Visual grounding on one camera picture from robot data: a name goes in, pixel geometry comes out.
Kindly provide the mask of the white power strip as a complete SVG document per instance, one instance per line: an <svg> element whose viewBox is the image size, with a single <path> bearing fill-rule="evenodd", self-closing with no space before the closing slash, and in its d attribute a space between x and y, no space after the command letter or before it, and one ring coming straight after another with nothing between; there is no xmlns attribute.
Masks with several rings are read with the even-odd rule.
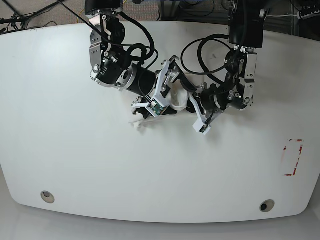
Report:
<svg viewBox="0 0 320 240"><path fill-rule="evenodd" d="M313 17L320 16L320 8L318 6L303 8L298 12L298 19L299 20L306 20Z"/></svg>

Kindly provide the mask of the white printed T-shirt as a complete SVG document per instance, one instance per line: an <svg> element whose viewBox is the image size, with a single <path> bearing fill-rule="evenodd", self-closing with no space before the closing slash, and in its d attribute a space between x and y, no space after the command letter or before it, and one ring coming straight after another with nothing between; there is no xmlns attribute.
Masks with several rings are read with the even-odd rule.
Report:
<svg viewBox="0 0 320 240"><path fill-rule="evenodd" d="M188 114L192 114L192 113L188 112L186 110L186 107L187 107L188 99L190 99L191 93L187 92L182 87L180 80L177 80L172 85L172 87L173 89L171 89L168 95L166 96L166 98L170 103L169 105L170 108L168 107L167 110L175 110L177 111L177 113L173 113L173 114L163 113L161 116L158 116L158 117L150 116L147 119L143 119L143 118L136 119L136 120L130 121L129 123L132 124L135 128L142 128L156 121L166 120L166 119L171 120L175 116L177 116L177 114L179 113L181 113L180 115L183 117L189 117ZM194 103L196 102L196 95L194 95L192 99L190 99L190 101L194 105ZM196 113L193 113L193 114L197 116L197 119L202 119L206 123L207 117L205 113L201 113L201 104L197 103L197 107L194 106L194 108L196 110Z"/></svg>

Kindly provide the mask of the black tripod stand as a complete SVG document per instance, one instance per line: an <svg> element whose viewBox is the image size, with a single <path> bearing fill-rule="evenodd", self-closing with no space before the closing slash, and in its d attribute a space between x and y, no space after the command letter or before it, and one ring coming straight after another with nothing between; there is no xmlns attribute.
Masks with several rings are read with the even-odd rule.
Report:
<svg viewBox="0 0 320 240"><path fill-rule="evenodd" d="M16 10L7 0L2 0L2 2L13 12L13 15L10 17L10 19L5 19L3 17L0 19L0 25L7 25L6 27L0 28L1 35L26 30L31 20L51 11L53 8L59 5L59 3L56 1L36 12L20 14L19 11Z"/></svg>

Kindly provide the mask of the red tape rectangle marking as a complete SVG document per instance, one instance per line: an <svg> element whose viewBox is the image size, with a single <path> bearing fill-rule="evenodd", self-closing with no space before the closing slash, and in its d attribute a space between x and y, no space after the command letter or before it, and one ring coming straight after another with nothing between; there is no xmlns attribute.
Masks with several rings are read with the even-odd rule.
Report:
<svg viewBox="0 0 320 240"><path fill-rule="evenodd" d="M281 156L280 172L283 176L292 177L296 174L301 158L304 141L287 139Z"/></svg>

